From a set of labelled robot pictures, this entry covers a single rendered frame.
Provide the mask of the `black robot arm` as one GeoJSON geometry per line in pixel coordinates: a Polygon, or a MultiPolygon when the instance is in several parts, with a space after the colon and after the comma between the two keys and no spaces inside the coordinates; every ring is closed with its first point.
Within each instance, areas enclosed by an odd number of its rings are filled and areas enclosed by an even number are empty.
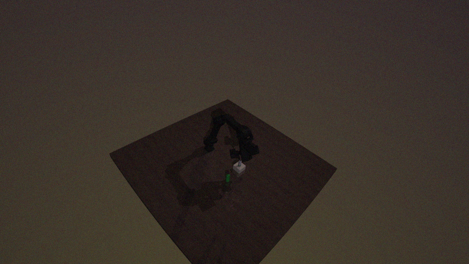
{"type": "Polygon", "coordinates": [[[220,116],[213,118],[214,125],[210,133],[210,136],[208,136],[206,140],[203,141],[204,145],[206,146],[204,147],[204,149],[207,152],[211,152],[214,150],[213,144],[217,143],[218,141],[216,138],[218,131],[220,130],[221,126],[225,124],[225,122],[236,131],[237,133],[236,137],[239,139],[239,146],[246,150],[246,151],[242,151],[242,150],[240,151],[242,162],[251,160],[252,156],[256,154],[256,152],[258,151],[257,146],[252,142],[254,138],[253,138],[251,129],[245,125],[239,124],[239,122],[233,119],[229,114],[220,115],[220,116]]]}

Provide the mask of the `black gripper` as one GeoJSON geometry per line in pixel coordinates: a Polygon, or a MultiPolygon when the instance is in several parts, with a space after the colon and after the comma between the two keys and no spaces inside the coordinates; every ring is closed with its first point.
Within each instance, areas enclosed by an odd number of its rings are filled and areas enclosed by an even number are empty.
{"type": "MultiPolygon", "coordinates": [[[[258,148],[258,145],[256,145],[256,146],[257,146],[257,148],[258,148]]],[[[241,148],[241,147],[239,147],[239,148],[240,148],[239,151],[238,151],[238,150],[236,151],[236,149],[230,149],[230,157],[231,157],[231,159],[233,159],[233,158],[238,158],[239,160],[241,160],[240,157],[239,157],[240,151],[241,151],[241,150],[242,150],[242,151],[246,151],[246,150],[245,150],[244,148],[241,148]]],[[[259,148],[258,148],[258,151],[256,152],[256,154],[259,154],[259,148]]],[[[254,154],[254,155],[256,155],[256,154],[254,154]]]]}

